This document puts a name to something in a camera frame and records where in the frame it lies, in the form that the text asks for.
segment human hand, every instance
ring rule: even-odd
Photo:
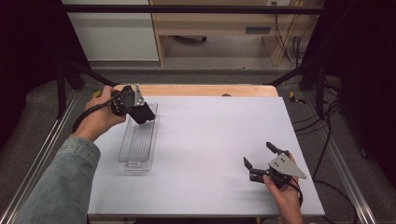
[[[111,92],[113,91],[113,88],[104,86],[102,95],[97,98],[92,98],[85,106],[85,110],[109,100],[111,98]],[[104,107],[93,111],[87,118],[85,118],[78,125],[77,130],[69,137],[83,137],[93,142],[114,125],[123,123],[125,119],[125,116],[114,115],[111,111],[110,104],[108,106],[105,105]]]
[[[295,163],[293,156],[289,155],[290,160]],[[285,224],[300,224],[304,223],[303,216],[300,211],[300,202],[298,198],[298,192],[296,189],[289,185],[284,185],[281,189],[278,189],[274,181],[267,175],[264,177],[265,186],[273,194],[276,201],[277,210]],[[296,185],[298,178],[294,177],[291,179],[290,183]]]

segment wire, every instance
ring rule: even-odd
[[[282,35],[280,34],[279,27],[278,27],[278,23],[277,23],[277,14],[274,14],[274,16],[275,16],[275,26],[276,26],[275,39],[276,39],[277,44],[278,44],[278,45],[280,46],[280,48],[282,49],[282,51],[283,51],[283,52],[286,52],[286,51],[287,51],[287,48],[286,48],[286,45],[285,45],[285,41],[283,41],[283,39],[282,39]],[[289,36],[290,30],[291,30],[291,26],[294,24],[295,20],[296,20],[297,17],[299,17],[299,16],[300,16],[300,15],[295,15],[295,14],[293,15],[293,19],[291,20],[289,29],[288,29],[288,31],[286,32],[286,38]],[[279,40],[277,39],[277,35],[279,35],[280,42],[282,43],[282,45],[280,45]]]
[[[320,154],[320,156],[319,156],[317,167],[315,168],[315,172],[314,172],[314,174],[312,175],[312,179],[313,179],[313,181],[314,181],[315,183],[324,184],[324,185],[326,185],[326,186],[328,186],[328,187],[334,189],[335,191],[337,191],[338,193],[340,193],[344,198],[346,198],[346,200],[347,200],[347,201],[349,202],[349,204],[352,206],[353,211],[354,211],[354,221],[353,221],[353,223],[357,223],[357,222],[358,222],[358,214],[357,214],[357,212],[356,212],[356,208],[355,208],[355,206],[353,205],[352,201],[350,201],[350,199],[348,199],[348,197],[347,197],[343,192],[341,192],[341,190],[339,190],[338,188],[336,188],[335,186],[333,186],[333,185],[331,185],[331,184],[329,184],[329,183],[326,183],[326,182],[324,182],[324,181],[317,180],[318,168],[319,168],[319,166],[321,165],[321,162],[322,162],[322,160],[323,160],[324,153],[325,153],[325,151],[326,151],[327,145],[329,145],[330,135],[331,135],[331,132],[332,132],[332,125],[331,125],[331,122],[330,122],[330,116],[331,116],[332,107],[333,107],[333,106],[336,106],[336,105],[338,105],[338,104],[339,104],[339,101],[337,100],[337,101],[332,102],[332,104],[329,106],[328,113],[327,113],[327,125],[328,125],[328,127],[329,127],[329,132],[328,132],[328,134],[327,134],[326,142],[325,142],[325,144],[324,144],[324,146],[323,146],[323,149],[322,149],[322,151],[321,151],[321,154]],[[331,220],[329,220],[329,219],[328,219],[327,217],[325,217],[325,216],[323,216],[323,218],[324,218],[326,221],[328,221],[329,223],[334,223],[334,222],[332,222]]]
[[[291,62],[292,64],[294,64],[295,66],[297,66],[297,63],[295,63],[295,62],[293,61],[293,59],[290,57],[289,48],[290,48],[290,46],[288,46],[288,50],[287,50],[289,62]]]
[[[331,115],[333,115],[338,109],[341,108],[341,105],[340,105],[339,101],[335,101],[335,102],[336,102],[336,104],[334,104],[334,106],[336,106],[336,108],[333,109],[332,111],[331,111],[331,110],[328,110],[324,115],[327,115],[328,113],[330,113],[330,116],[331,116]],[[305,119],[305,120],[299,120],[299,121],[293,122],[293,124],[294,124],[294,123],[298,123],[298,122],[308,121],[308,120],[312,119],[312,118],[315,117],[315,116],[316,116],[316,115],[311,116],[311,117],[309,117],[308,119]],[[308,129],[308,128],[312,127],[314,124],[318,123],[319,121],[322,121],[322,119],[317,119],[315,122],[309,124],[308,126],[303,127],[303,128],[301,128],[301,129],[295,130],[295,132],[299,132],[299,131]],[[309,133],[312,133],[312,132],[315,132],[315,131],[317,131],[317,130],[322,129],[322,128],[324,128],[325,126],[326,126],[326,123],[325,123],[324,125],[318,127],[318,128],[315,128],[315,129],[309,131],[309,132],[306,132],[306,133],[297,133],[296,135],[309,134]]]
[[[345,193],[343,193],[341,190],[339,190],[339,189],[336,188],[335,186],[333,186],[333,185],[331,185],[331,184],[329,184],[329,183],[327,183],[327,182],[325,182],[325,181],[316,179],[316,180],[314,180],[314,182],[315,182],[315,183],[318,183],[318,184],[325,185],[325,186],[327,186],[327,187],[329,187],[329,188],[331,188],[331,189],[337,191],[339,194],[341,194],[341,196],[343,196],[343,197],[348,201],[348,203],[352,206],[352,208],[353,208],[353,211],[354,211],[353,223],[358,223],[358,213],[356,212],[355,206],[354,206],[354,204],[352,203],[352,201],[350,201],[350,199],[345,195]],[[329,219],[328,219],[327,217],[325,217],[325,216],[323,216],[323,218],[324,218],[326,221],[328,221],[329,223],[334,223],[334,222],[332,222],[331,220],[329,220]]]
[[[304,196],[303,196],[303,193],[301,192],[300,185],[298,184],[297,180],[295,180],[293,177],[291,178],[296,183],[296,185],[293,185],[290,182],[285,181],[284,179],[280,178],[279,176],[270,175],[270,177],[275,177],[276,179],[280,180],[283,184],[289,185],[292,188],[294,188],[295,190],[297,190],[297,192],[299,193],[298,201],[299,201],[299,204],[301,207],[301,205],[303,204],[303,201],[304,201]]]
[[[111,101],[113,101],[114,99],[116,99],[119,95],[121,95],[123,93],[122,91],[117,92],[115,95],[113,95],[109,100],[107,100],[106,102],[99,104],[99,105],[94,105],[93,107],[87,109],[86,111],[84,111],[80,116],[78,116],[78,118],[76,119],[74,125],[73,125],[73,133],[77,130],[79,124],[85,119],[87,118],[91,113],[93,113],[94,111],[108,105]]]
[[[340,103],[338,100],[332,102],[331,105],[329,106],[329,109],[327,110],[327,112],[324,113],[324,116],[326,116],[326,115],[328,115],[329,113],[331,113],[331,109],[332,109],[333,106],[335,106],[335,105],[339,106],[340,104],[341,104],[341,103]],[[318,123],[318,122],[321,121],[321,120],[322,120],[322,119],[317,119],[317,120],[315,120],[314,122],[312,122],[311,124],[309,124],[309,125],[307,125],[307,126],[305,126],[305,127],[303,127],[303,128],[296,129],[296,130],[294,130],[294,131],[297,133],[297,132],[299,132],[299,131],[306,130],[306,129],[308,129],[308,128],[314,126],[316,123]]]

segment person's left hand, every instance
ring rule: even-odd
[[[85,110],[109,100],[111,98],[111,92],[113,91],[113,88],[104,86],[102,95],[97,98],[92,98],[85,106]],[[92,112],[79,124],[77,130],[69,137],[83,137],[93,142],[114,125],[123,123],[125,119],[125,116],[114,115],[111,111],[110,104],[108,104]]]
[[[289,155],[290,159],[295,163],[294,157]],[[298,192],[296,189],[289,185],[284,185],[281,189],[278,189],[274,181],[267,175],[263,176],[265,187],[273,194],[276,201],[277,210],[284,223],[304,223],[303,216],[301,215],[300,202],[298,198]],[[290,181],[291,184],[295,185],[298,182],[298,178],[294,177]]]

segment white tabletop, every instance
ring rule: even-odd
[[[102,157],[93,180],[90,216],[262,217],[277,215],[264,184],[250,182],[246,157],[268,169],[266,142],[289,150],[307,175],[299,181],[302,213],[324,215],[280,97],[148,96],[160,123],[151,171],[130,175],[118,162],[126,123],[95,142]]]

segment clear plastic tray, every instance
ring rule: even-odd
[[[160,118],[157,115],[157,103],[148,103],[155,120],[137,124],[131,117],[128,123],[119,154],[119,162],[125,162],[125,171],[151,170],[155,141]]]

